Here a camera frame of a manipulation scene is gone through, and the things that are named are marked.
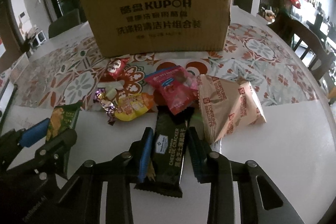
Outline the patterned floral tablecloth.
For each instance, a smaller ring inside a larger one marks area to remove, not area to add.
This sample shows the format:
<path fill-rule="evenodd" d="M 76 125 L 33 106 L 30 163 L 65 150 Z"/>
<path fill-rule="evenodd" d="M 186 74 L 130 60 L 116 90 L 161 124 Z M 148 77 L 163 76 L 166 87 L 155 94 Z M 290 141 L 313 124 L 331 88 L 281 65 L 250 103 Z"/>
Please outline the patterned floral tablecloth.
<path fill-rule="evenodd" d="M 294 52 L 260 19 L 232 7 L 232 22 L 221 51 L 162 52 L 111 59 L 101 55 L 88 23 L 45 42 L 31 59 L 22 56 L 1 74 L 3 99 L 52 109 L 81 101 L 99 111 L 97 92 L 114 104 L 147 93 L 159 105 L 179 111 L 196 100 L 198 76 L 208 75 L 219 101 L 233 83 L 248 81 L 258 108 L 323 100 L 323 91 Z"/>

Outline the wooden chair right side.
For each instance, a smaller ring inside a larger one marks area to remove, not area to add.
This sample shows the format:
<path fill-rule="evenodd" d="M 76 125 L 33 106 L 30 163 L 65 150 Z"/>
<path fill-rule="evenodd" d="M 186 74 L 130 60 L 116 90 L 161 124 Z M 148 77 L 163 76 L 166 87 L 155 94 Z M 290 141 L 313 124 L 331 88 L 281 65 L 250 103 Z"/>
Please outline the wooden chair right side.
<path fill-rule="evenodd" d="M 327 53 L 319 38 L 301 22 L 292 19 L 285 13 L 279 13 L 274 22 L 268 24 L 268 27 L 288 46 L 291 46 L 294 36 L 298 36 L 299 40 L 293 47 L 294 52 L 302 42 L 307 45 L 306 50 L 299 58 L 303 60 L 309 51 L 314 53 L 314 58 L 307 68 L 317 82 L 329 71 L 335 61 L 335 55 L 332 52 Z"/>

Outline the yellow snack packet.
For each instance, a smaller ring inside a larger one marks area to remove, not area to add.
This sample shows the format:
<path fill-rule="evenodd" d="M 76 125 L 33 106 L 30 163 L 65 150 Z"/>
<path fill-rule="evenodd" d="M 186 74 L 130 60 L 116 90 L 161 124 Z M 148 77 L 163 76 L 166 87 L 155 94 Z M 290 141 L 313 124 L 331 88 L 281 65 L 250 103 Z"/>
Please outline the yellow snack packet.
<path fill-rule="evenodd" d="M 114 115 L 118 120 L 128 122 L 147 113 L 153 106 L 153 95 L 147 93 L 132 94 L 118 100 Z"/>

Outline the red pink snack bag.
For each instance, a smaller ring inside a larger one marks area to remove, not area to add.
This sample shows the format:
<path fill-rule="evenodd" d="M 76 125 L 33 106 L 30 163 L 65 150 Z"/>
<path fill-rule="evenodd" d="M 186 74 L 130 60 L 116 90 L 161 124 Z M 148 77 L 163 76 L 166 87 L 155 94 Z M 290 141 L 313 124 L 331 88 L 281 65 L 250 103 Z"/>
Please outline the red pink snack bag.
<path fill-rule="evenodd" d="M 180 65 L 153 72 L 145 81 L 161 93 L 174 115 L 198 100 L 197 78 Z"/>

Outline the green black snack packet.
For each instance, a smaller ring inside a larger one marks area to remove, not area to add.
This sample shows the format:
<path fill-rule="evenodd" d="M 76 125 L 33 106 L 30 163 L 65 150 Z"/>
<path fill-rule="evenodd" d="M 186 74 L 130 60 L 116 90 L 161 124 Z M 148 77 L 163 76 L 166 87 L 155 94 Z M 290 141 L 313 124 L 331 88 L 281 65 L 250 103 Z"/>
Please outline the green black snack packet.
<path fill-rule="evenodd" d="M 54 108 L 47 129 L 46 142 L 54 139 L 68 128 L 75 128 L 82 104 L 82 101 L 78 101 L 74 104 Z"/>

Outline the black cheese cracker packet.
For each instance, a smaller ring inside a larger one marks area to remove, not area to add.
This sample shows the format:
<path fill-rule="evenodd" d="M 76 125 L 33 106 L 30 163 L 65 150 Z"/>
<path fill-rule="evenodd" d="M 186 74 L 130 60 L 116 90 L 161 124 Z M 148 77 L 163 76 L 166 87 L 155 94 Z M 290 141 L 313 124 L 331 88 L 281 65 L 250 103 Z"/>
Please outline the black cheese cracker packet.
<path fill-rule="evenodd" d="M 174 115 L 167 106 L 158 106 L 147 175 L 135 185 L 136 189 L 182 198 L 180 182 L 194 111 L 187 107 Z"/>

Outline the red white candy packet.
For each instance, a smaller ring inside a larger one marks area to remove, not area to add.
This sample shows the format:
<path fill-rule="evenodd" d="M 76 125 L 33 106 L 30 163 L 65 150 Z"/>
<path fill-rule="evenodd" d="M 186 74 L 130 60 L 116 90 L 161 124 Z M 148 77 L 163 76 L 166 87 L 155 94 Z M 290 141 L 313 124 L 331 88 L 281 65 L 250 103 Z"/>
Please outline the red white candy packet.
<path fill-rule="evenodd" d="M 109 80 L 117 80 L 125 69 L 130 56 L 127 57 L 117 57 L 111 60 L 106 67 L 106 78 Z"/>

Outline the purple candy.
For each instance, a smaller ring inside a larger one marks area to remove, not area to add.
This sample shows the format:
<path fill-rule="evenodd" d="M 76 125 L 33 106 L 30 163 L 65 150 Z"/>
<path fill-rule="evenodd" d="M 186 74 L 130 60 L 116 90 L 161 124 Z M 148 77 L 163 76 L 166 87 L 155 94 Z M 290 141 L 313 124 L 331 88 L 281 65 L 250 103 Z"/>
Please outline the purple candy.
<path fill-rule="evenodd" d="M 100 106 L 104 109 L 105 113 L 109 118 L 108 124 L 111 126 L 114 125 L 116 121 L 115 112 L 117 108 L 113 104 L 113 102 L 110 99 L 108 99 L 105 88 L 98 88 L 95 91 L 93 102 L 100 104 Z"/>

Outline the beige fortune biscuit packet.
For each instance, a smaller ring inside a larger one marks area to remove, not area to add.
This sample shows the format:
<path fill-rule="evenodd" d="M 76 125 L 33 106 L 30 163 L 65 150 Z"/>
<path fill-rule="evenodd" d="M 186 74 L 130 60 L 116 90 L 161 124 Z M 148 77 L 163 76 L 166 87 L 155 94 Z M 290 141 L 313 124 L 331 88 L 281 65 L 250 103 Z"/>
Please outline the beige fortune biscuit packet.
<path fill-rule="evenodd" d="M 213 144 L 248 124 L 248 82 L 232 82 L 209 75 L 197 77 L 199 107 L 205 140 Z"/>

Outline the dark chair far left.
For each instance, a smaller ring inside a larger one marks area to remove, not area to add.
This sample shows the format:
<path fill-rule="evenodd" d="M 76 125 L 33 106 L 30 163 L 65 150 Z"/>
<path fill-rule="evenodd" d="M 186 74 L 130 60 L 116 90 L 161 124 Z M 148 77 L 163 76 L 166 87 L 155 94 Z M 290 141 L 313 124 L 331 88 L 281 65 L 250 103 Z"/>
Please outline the dark chair far left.
<path fill-rule="evenodd" d="M 79 9 L 74 9 L 50 24 L 49 38 L 54 38 L 80 24 L 81 19 Z"/>

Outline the brown cardboard box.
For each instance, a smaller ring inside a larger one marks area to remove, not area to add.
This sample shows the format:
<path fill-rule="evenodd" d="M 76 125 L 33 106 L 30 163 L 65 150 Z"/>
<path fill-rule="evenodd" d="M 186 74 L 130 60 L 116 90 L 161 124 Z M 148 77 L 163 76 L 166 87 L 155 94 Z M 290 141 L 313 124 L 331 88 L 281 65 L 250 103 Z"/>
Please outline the brown cardboard box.
<path fill-rule="evenodd" d="M 232 0 L 80 0 L 104 57 L 220 51 Z"/>

